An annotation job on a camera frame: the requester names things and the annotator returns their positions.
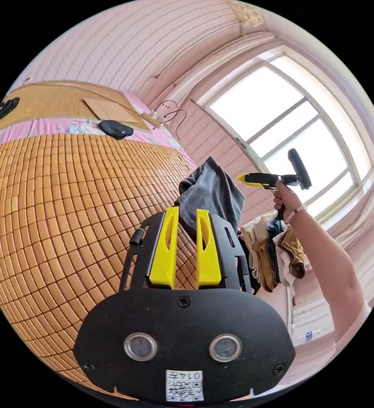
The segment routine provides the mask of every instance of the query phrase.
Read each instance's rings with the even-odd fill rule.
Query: window
[[[330,91],[285,54],[260,64],[206,109],[245,147],[264,172],[291,174],[295,148],[312,187],[294,187],[322,219],[357,189],[371,170],[353,122]]]

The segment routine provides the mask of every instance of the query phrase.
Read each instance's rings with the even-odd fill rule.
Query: sticker
[[[203,401],[203,372],[166,370],[166,400]]]

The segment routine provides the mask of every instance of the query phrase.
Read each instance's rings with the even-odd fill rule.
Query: window sill
[[[342,223],[346,217],[357,207],[361,200],[367,195],[374,185],[374,169],[368,174],[362,186],[355,190],[350,197],[347,198],[345,204],[340,205],[338,209],[332,216],[324,220],[321,223],[323,229],[330,232],[334,226]]]

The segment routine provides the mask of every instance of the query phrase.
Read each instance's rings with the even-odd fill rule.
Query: screw
[[[188,307],[191,304],[191,299],[188,296],[180,296],[177,299],[177,305],[179,307]]]
[[[283,374],[285,371],[286,366],[284,364],[278,364],[273,370],[272,374],[276,377],[280,376]]]
[[[82,368],[84,371],[94,371],[94,366],[90,363],[85,363]]]

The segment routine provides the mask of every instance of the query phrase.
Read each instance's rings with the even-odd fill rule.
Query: pink bedsheet
[[[149,112],[146,105],[144,105],[136,96],[130,93],[125,93],[125,95],[137,111],[140,113]],[[100,120],[98,119],[42,118],[16,123],[0,130],[0,145],[26,137],[59,133],[95,134],[105,136],[106,134],[98,128],[99,122]],[[150,132],[134,129],[133,134],[126,139],[172,147],[186,160],[187,164],[191,167],[191,170],[196,168],[195,163],[166,128],[154,129],[149,123],[147,123],[147,126],[149,127]]]

